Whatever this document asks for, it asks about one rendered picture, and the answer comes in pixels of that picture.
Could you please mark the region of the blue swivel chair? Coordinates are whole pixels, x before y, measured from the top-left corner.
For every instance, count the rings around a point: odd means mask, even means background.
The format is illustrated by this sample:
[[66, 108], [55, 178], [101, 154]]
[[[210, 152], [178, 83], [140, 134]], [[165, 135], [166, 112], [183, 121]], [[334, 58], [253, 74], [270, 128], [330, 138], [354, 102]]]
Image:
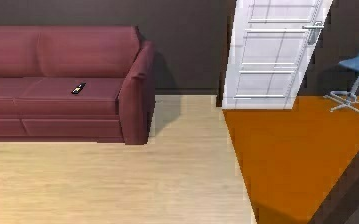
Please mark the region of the blue swivel chair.
[[333, 90], [329, 94], [324, 95], [324, 98], [330, 99], [337, 103], [336, 107], [332, 107], [330, 109], [331, 112], [342, 108], [349, 108], [359, 113], [359, 109], [354, 107], [354, 104], [358, 103], [356, 93], [359, 89], [359, 53], [353, 58], [340, 61], [339, 65], [343, 68], [357, 72], [358, 76], [349, 91]]

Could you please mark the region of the black remote control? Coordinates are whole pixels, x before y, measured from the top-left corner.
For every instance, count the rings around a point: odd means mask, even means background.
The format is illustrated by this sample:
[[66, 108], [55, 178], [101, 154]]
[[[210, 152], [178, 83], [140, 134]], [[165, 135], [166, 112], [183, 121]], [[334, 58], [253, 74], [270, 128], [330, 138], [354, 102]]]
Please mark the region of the black remote control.
[[73, 95], [79, 94], [83, 90], [85, 85], [86, 85], [86, 83], [80, 83], [71, 91], [71, 94], [73, 94]]

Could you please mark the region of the white room door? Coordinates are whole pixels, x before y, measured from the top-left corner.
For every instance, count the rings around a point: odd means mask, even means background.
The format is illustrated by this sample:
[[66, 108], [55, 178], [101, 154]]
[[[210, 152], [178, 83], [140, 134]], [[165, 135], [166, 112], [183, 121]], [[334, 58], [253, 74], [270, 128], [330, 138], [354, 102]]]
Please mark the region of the white room door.
[[236, 0], [224, 109], [293, 107], [333, 0]]

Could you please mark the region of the dark red sofa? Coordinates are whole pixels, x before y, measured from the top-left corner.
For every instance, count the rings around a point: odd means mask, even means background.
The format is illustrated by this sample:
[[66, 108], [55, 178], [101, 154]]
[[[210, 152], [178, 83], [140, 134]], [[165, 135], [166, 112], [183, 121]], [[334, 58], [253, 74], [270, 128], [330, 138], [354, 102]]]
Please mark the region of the dark red sofa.
[[134, 26], [0, 26], [0, 141], [147, 143], [154, 56]]

